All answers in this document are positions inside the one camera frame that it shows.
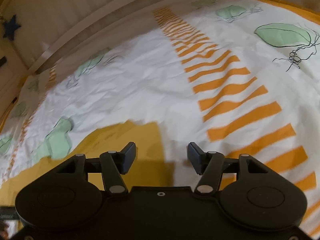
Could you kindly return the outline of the white patterned duvet cover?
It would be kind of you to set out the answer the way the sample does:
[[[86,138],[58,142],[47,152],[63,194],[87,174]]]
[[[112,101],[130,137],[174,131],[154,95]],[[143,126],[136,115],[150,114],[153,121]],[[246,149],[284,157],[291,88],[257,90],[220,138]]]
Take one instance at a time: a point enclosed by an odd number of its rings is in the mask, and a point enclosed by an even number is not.
[[[1,204],[14,204],[20,189],[68,157],[97,157],[129,141],[138,152],[128,187],[195,186],[186,153],[193,141],[229,158],[250,154],[299,187],[308,200],[300,227],[318,238],[319,116],[282,119],[278,101],[260,105],[274,71],[257,67],[261,55],[213,37],[199,16],[183,16],[181,1],[151,10],[171,59],[131,36],[90,52],[65,82],[57,66],[26,79],[1,124]],[[310,40],[296,17],[253,32],[271,49]]]

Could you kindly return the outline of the dark star wall decoration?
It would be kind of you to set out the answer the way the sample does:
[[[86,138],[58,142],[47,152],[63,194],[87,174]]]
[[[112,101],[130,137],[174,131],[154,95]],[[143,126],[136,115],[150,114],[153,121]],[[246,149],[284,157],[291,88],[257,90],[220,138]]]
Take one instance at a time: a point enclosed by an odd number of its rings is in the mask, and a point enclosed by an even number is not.
[[[16,15],[13,15],[12,18],[8,21],[5,18],[1,18],[1,20],[4,28],[3,38],[14,41],[15,32],[21,27],[21,25],[17,23]]]

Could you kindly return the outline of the light wooden bed frame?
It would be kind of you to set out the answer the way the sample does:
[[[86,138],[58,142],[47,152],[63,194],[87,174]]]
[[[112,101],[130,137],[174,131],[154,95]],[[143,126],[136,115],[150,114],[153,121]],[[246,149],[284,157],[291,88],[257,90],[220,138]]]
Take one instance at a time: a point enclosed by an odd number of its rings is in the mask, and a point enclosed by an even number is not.
[[[144,38],[144,45],[159,60],[171,59],[165,52],[151,10],[173,0],[4,0],[1,15],[16,15],[20,30],[10,42],[30,72],[57,66],[59,82],[65,82],[89,53],[116,47],[131,36]],[[270,67],[274,77],[267,87],[271,95],[258,103],[278,101],[282,119],[305,120],[319,116],[319,25],[294,12],[257,0],[182,0],[183,16],[195,14],[207,21],[213,37],[231,44],[236,51],[261,55],[257,67]],[[271,49],[255,35],[260,23],[292,17],[310,33],[305,43]]]

